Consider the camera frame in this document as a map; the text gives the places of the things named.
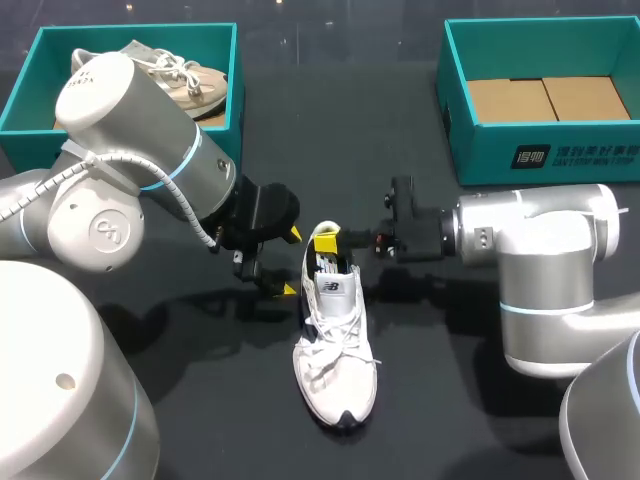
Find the beige shoe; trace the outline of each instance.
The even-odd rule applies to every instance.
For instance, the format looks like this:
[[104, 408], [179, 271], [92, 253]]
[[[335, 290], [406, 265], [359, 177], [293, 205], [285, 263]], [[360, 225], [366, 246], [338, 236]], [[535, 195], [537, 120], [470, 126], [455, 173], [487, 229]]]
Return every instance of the beige shoe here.
[[[152, 49], [133, 40], [120, 50], [142, 68], [176, 102], [187, 115], [195, 120], [222, 113], [227, 99], [227, 75], [212, 68], [200, 66], [194, 61], [160, 48]], [[71, 54], [71, 73], [99, 53], [76, 48]]]

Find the teal shoe box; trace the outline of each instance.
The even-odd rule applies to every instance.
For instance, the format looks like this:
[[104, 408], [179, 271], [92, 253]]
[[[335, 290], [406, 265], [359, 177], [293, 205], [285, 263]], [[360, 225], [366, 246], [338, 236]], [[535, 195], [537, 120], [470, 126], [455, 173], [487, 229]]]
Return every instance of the teal shoe box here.
[[[447, 20], [444, 30], [436, 89], [461, 185], [640, 181], [637, 17]], [[537, 79], [551, 101], [542, 79], [567, 77], [610, 78], [627, 119], [565, 121], [553, 103], [549, 121], [479, 121], [473, 82]]]
[[105, 25], [44, 27], [36, 35], [0, 117], [0, 146], [17, 172], [51, 167], [67, 139], [53, 125], [58, 94], [71, 76], [71, 52], [120, 50], [133, 39], [227, 73], [224, 125], [202, 128], [240, 168], [244, 79], [237, 25]]

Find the black table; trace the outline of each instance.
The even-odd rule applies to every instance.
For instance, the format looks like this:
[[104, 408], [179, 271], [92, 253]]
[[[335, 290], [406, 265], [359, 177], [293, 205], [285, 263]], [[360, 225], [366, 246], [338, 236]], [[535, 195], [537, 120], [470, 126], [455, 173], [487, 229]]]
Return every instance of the black table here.
[[[375, 226], [391, 176], [411, 174], [424, 205], [451, 206], [452, 171], [435, 63], [246, 67], [243, 169], [299, 196], [299, 227]], [[613, 187], [618, 253], [596, 266], [596, 295], [640, 290], [640, 189]], [[92, 276], [41, 262], [98, 307], [151, 398], [162, 437], [158, 480], [303, 478], [570, 480], [557, 415], [563, 385], [525, 378], [500, 345], [494, 270], [458, 261], [400, 269], [360, 256], [379, 388], [367, 426], [321, 429], [291, 362], [295, 298], [260, 300], [189, 228], [144, 203], [137, 257]], [[266, 263], [296, 275], [303, 247], [272, 242]]]

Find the black surface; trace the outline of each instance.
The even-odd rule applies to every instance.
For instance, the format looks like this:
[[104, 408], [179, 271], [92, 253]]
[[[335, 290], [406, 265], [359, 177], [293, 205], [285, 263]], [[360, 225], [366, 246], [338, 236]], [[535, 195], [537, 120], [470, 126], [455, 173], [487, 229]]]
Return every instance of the black surface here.
[[[333, 219], [373, 228], [393, 175], [421, 205], [455, 205], [433, 75], [445, 17], [633, 13], [617, 0], [152, 0], [3, 2], [0, 89], [8, 94], [37, 25], [238, 20], [245, 63], [244, 172], [298, 194], [308, 235]], [[614, 186], [617, 255], [596, 295], [640, 290], [640, 189]], [[158, 480], [304, 478], [570, 480], [557, 415], [562, 386], [505, 364], [493, 270], [455, 259], [403, 270], [359, 255], [379, 366], [373, 416], [352, 436], [309, 416], [292, 369], [295, 298], [258, 301], [184, 224], [145, 203], [138, 256], [111, 275], [46, 263], [98, 307], [154, 403]], [[265, 248], [296, 275], [303, 246]]]

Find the shoe tongue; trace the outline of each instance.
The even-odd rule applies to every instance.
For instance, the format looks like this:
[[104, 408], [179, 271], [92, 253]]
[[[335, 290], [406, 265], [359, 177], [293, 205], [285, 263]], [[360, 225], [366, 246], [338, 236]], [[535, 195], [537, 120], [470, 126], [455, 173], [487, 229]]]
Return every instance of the shoe tongue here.
[[158, 57], [160, 57], [160, 54], [153, 48], [147, 47], [137, 40], [132, 40], [131, 43], [120, 50], [120, 52], [136, 60], [149, 63], [155, 63]]
[[325, 316], [337, 317], [356, 305], [356, 279], [353, 273], [316, 273], [318, 309]]

